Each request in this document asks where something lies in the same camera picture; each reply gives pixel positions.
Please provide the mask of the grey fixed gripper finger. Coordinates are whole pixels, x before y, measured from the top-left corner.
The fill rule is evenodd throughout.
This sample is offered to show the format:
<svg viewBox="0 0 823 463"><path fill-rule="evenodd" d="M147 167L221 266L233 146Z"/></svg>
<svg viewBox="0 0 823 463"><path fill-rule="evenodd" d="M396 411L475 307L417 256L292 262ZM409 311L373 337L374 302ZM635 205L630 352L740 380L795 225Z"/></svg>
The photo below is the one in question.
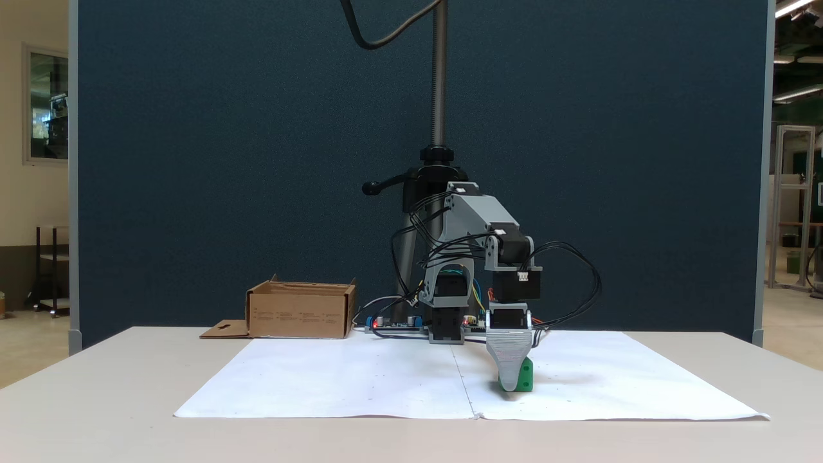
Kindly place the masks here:
<svg viewBox="0 0 823 463"><path fill-rule="evenodd" d="M486 331L486 349L496 362L498 381L506 392L518 387L522 364L532 344L532 331Z"/></svg>

